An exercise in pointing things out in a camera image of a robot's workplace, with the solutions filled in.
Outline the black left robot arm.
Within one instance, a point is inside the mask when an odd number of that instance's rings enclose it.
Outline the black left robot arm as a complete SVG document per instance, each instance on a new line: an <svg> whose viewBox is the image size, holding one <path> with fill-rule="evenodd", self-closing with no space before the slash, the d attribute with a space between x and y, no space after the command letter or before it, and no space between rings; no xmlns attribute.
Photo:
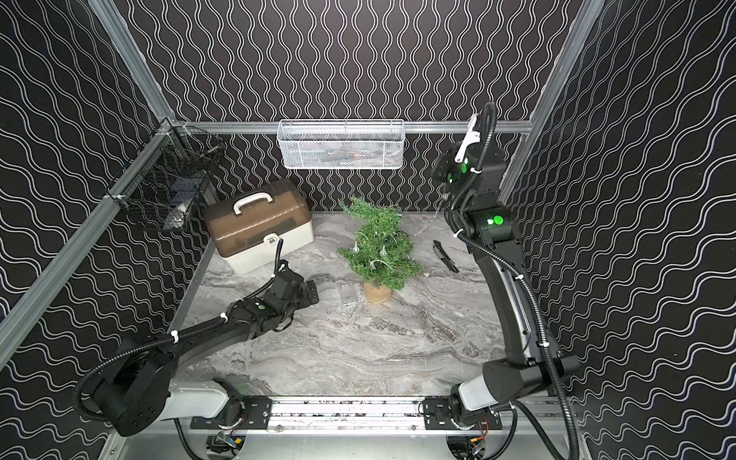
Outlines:
<svg viewBox="0 0 736 460"><path fill-rule="evenodd" d="M74 410L82 418L113 425L132 436L174 406L172 380L185 369L229 346L281 332L294 314L319 302L316 283L285 268L261 293L230 304L219 316L183 330L128 340L77 383Z"/></svg>

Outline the small green christmas tree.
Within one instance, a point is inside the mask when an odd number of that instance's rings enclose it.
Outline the small green christmas tree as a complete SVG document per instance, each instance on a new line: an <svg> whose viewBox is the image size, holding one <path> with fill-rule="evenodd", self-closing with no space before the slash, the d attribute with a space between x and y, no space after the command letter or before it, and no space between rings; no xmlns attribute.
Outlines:
<svg viewBox="0 0 736 460"><path fill-rule="evenodd" d="M414 244L402 230L402 213L396 207L375 205L362 197L351 197L342 206L347 216L361 221L361 226L353 245L339 249L338 254L362 279L366 301L383 303L423 272L413 258Z"/></svg>

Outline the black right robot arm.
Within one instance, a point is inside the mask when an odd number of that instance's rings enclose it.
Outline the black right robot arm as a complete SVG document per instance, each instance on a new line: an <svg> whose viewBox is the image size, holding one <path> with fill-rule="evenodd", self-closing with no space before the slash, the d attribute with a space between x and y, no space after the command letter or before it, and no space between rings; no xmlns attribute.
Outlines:
<svg viewBox="0 0 736 460"><path fill-rule="evenodd" d="M521 232L498 201L505 169L495 151L482 156L479 146L453 145L432 171L433 180L447 188L445 220L486 280L504 339L504 358L484 363L478 377L452 391L462 414L562 390L582 367L578 358L562 353L545 325L523 262Z"/></svg>

